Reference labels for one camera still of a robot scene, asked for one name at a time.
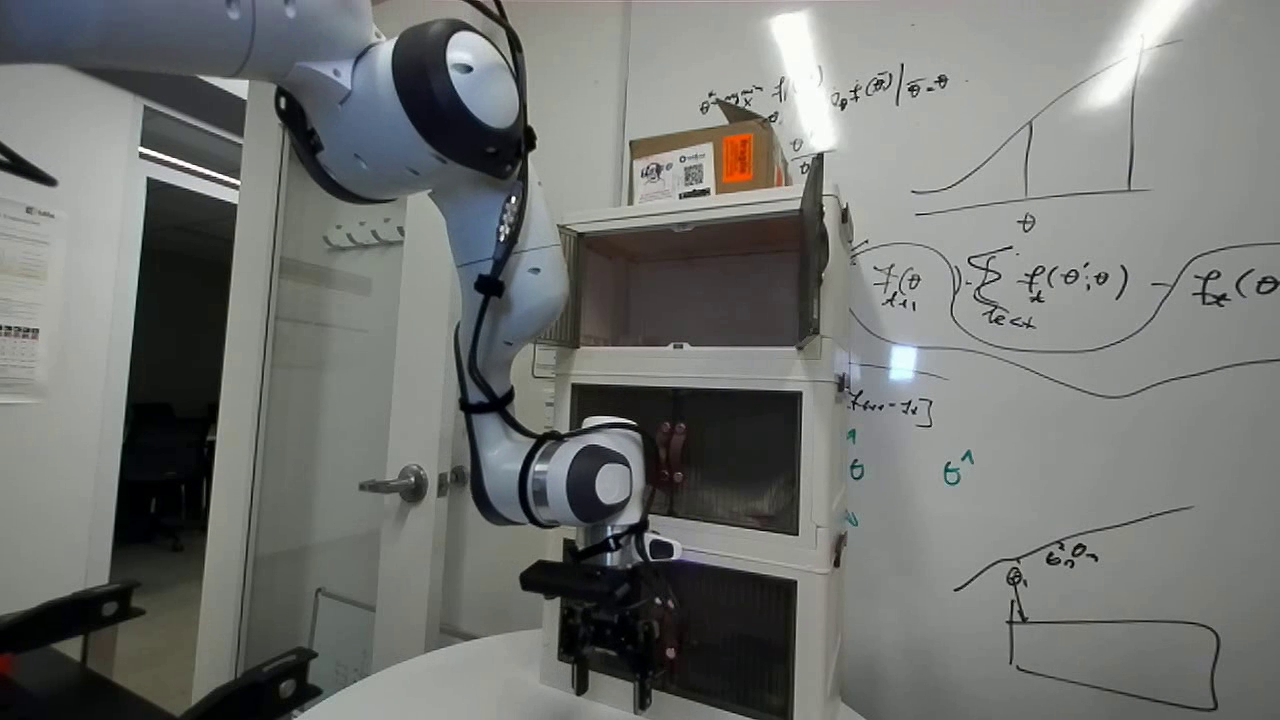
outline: poster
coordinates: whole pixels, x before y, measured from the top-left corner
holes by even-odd
[[[60,300],[60,210],[53,191],[0,181],[0,405],[49,394]]]

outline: door handle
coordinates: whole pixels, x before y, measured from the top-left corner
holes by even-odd
[[[428,473],[419,464],[403,464],[397,481],[363,481],[361,493],[419,504],[428,495]]]

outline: table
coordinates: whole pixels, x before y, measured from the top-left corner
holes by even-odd
[[[535,678],[538,631],[485,638],[391,663],[302,720],[636,720],[632,711],[588,706]]]
[[[172,720],[163,710],[131,695],[127,687],[97,678],[64,652],[41,650],[14,655],[11,678],[0,680],[2,720]]]

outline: robotic arm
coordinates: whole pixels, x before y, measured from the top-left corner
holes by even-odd
[[[529,188],[519,36],[505,3],[469,3],[505,28],[511,66],[464,20],[384,36],[367,0],[2,0],[0,66],[267,81],[297,157],[332,196],[430,191],[464,287],[457,357],[474,508],[491,523],[578,523],[607,546],[605,564],[627,568],[650,542],[640,427],[588,419],[535,438],[507,412],[511,357],[561,316],[567,276]]]

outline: sticker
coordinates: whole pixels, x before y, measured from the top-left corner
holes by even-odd
[[[720,140],[720,188],[755,181],[755,135],[735,132]]]
[[[650,203],[650,200],[717,196],[711,168],[717,168],[711,143],[644,157],[632,165],[632,200]]]

